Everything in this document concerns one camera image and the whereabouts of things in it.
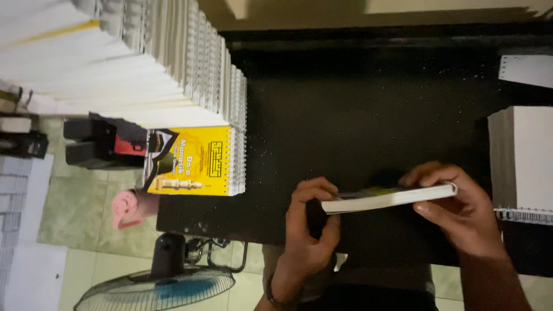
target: spiral-bound book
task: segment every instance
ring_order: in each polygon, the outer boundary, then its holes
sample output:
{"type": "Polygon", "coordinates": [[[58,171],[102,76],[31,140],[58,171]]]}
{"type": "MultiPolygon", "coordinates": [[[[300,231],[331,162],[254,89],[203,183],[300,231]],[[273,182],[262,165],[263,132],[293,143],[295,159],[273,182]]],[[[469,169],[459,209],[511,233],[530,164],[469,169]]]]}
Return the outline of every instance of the spiral-bound book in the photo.
{"type": "Polygon", "coordinates": [[[245,191],[244,134],[231,127],[151,129],[144,189],[232,196],[245,191]]]}
{"type": "Polygon", "coordinates": [[[509,107],[488,128],[497,217],[553,225],[553,107],[509,107]]]}

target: white book edge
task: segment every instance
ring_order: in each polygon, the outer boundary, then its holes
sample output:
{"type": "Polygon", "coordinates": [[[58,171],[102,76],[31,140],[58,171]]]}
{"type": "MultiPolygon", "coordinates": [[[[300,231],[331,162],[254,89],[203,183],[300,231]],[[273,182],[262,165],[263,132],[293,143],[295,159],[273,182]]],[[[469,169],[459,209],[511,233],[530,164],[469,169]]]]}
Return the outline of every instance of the white book edge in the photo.
{"type": "Polygon", "coordinates": [[[457,195],[457,186],[453,183],[421,189],[405,190],[396,193],[370,196],[367,198],[324,201],[322,209],[327,214],[365,211],[410,204],[419,201],[448,198],[457,195]]]}

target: bracelet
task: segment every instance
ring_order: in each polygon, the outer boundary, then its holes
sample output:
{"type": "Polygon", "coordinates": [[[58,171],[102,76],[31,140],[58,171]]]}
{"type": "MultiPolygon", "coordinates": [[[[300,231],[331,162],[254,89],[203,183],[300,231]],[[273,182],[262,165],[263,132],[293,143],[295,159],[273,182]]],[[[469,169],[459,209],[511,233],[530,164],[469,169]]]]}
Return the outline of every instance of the bracelet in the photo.
{"type": "Polygon", "coordinates": [[[273,288],[271,285],[271,283],[273,282],[273,276],[274,276],[274,273],[271,274],[267,279],[267,286],[266,286],[267,291],[265,292],[265,295],[267,295],[267,300],[273,305],[273,307],[284,308],[284,303],[276,301],[273,296],[273,288]]]}

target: stack of books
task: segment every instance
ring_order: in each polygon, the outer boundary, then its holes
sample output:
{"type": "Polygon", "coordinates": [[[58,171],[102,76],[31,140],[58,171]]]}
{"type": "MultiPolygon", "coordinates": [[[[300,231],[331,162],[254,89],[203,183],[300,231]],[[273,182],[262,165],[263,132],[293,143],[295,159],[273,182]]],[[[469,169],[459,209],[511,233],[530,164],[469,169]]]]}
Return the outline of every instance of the stack of books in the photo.
{"type": "Polygon", "coordinates": [[[497,217],[553,225],[553,107],[509,107],[488,128],[497,217]]]}
{"type": "Polygon", "coordinates": [[[196,0],[0,3],[0,80],[41,115],[246,128],[246,78],[196,0]]]}

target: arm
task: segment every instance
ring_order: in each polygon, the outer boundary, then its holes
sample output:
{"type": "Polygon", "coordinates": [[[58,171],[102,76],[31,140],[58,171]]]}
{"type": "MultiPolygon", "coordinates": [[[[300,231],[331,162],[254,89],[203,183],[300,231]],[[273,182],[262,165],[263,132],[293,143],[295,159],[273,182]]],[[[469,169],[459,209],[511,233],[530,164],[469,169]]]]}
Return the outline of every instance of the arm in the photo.
{"type": "Polygon", "coordinates": [[[474,180],[459,167],[429,162],[402,177],[400,184],[432,186],[446,181],[459,188],[456,197],[418,202],[413,208],[437,224],[457,249],[465,309],[530,311],[503,247],[492,202],[474,180]]]}
{"type": "MultiPolygon", "coordinates": [[[[271,281],[274,300],[292,302],[307,276],[317,273],[329,263],[332,252],[340,240],[340,216],[328,218],[319,240],[309,235],[305,203],[317,198],[330,201],[338,194],[338,188],[324,177],[301,182],[292,194],[292,202],[286,213],[286,245],[276,264],[271,281]]],[[[281,310],[269,302],[267,294],[261,297],[255,311],[281,310]]]]}

